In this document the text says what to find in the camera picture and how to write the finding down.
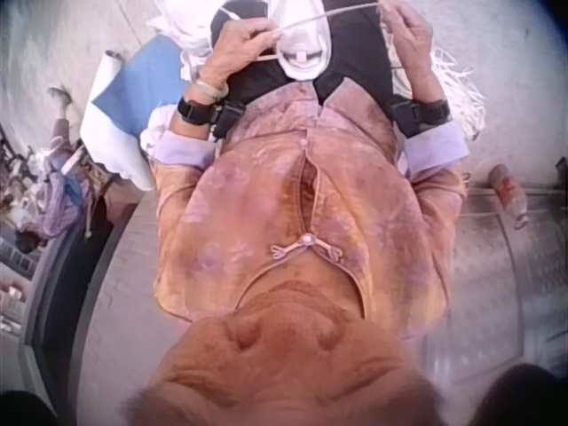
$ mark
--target floral shirt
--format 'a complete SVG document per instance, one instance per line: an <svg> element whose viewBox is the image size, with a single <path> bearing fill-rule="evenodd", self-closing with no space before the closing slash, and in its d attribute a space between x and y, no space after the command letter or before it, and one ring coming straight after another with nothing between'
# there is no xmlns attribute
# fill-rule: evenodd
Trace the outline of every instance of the floral shirt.
<svg viewBox="0 0 568 426"><path fill-rule="evenodd" d="M323 106L308 82L256 100L216 160L210 142L166 131L153 161L159 304L188 320L228 313L265 272L313 250L351 277L365 318L421 334L449 303L469 151L455 122L405 151L409 178L391 123L349 79Z"/></svg>

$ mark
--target white sleeve cuff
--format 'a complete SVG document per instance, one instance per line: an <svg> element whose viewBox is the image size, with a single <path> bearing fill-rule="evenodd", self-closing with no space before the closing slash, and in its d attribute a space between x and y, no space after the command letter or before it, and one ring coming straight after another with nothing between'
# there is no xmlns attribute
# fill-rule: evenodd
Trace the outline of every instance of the white sleeve cuff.
<svg viewBox="0 0 568 426"><path fill-rule="evenodd" d="M215 159L215 146L208 140L186 138L166 130L154 149L154 159L168 166L191 166L205 170Z"/></svg>
<svg viewBox="0 0 568 426"><path fill-rule="evenodd" d="M419 173L456 162L469 155L469 148L458 122L447 122L405 143L406 158L410 173Z"/></svg>

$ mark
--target shoe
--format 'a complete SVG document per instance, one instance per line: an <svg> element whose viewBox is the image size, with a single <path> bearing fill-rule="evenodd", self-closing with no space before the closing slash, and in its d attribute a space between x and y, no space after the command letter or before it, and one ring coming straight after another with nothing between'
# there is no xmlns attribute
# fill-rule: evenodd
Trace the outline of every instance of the shoe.
<svg viewBox="0 0 568 426"><path fill-rule="evenodd" d="M69 93L64 89L60 89L58 87L50 87L47 90L47 93L52 98L58 99L64 107L70 105L73 102L71 95L69 95Z"/></svg>
<svg viewBox="0 0 568 426"><path fill-rule="evenodd" d="M331 60L331 34L327 18L286 27L325 13L321 0L272 0L269 16L284 28L276 44L276 56L286 75L297 81L315 80Z"/></svg>

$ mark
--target white bracelet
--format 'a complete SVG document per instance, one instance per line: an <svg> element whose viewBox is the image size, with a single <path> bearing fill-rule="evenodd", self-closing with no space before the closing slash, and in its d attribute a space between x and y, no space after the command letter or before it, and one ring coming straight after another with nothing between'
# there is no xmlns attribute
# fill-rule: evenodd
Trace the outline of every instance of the white bracelet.
<svg viewBox="0 0 568 426"><path fill-rule="evenodd" d="M221 91L219 89L216 89L215 87L205 83L199 77L195 80L195 83L193 83L193 84L195 84L197 89L199 89L201 92L205 93L210 98L213 98L213 99L216 99L216 100L221 100L222 98L224 98L225 96L227 96L229 94L229 85L227 83L225 83L225 86L223 87L223 89Z"/></svg>

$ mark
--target plastic bottle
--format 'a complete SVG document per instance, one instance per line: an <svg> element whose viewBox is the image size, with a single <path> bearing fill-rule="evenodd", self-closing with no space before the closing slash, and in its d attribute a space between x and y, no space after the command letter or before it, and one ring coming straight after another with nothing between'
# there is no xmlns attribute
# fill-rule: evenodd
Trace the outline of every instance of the plastic bottle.
<svg viewBox="0 0 568 426"><path fill-rule="evenodd" d="M511 175L504 164L499 164L489 173L489 185L493 187L501 205L516 219L515 229L524 228L529 223L527 216L528 200L523 187Z"/></svg>

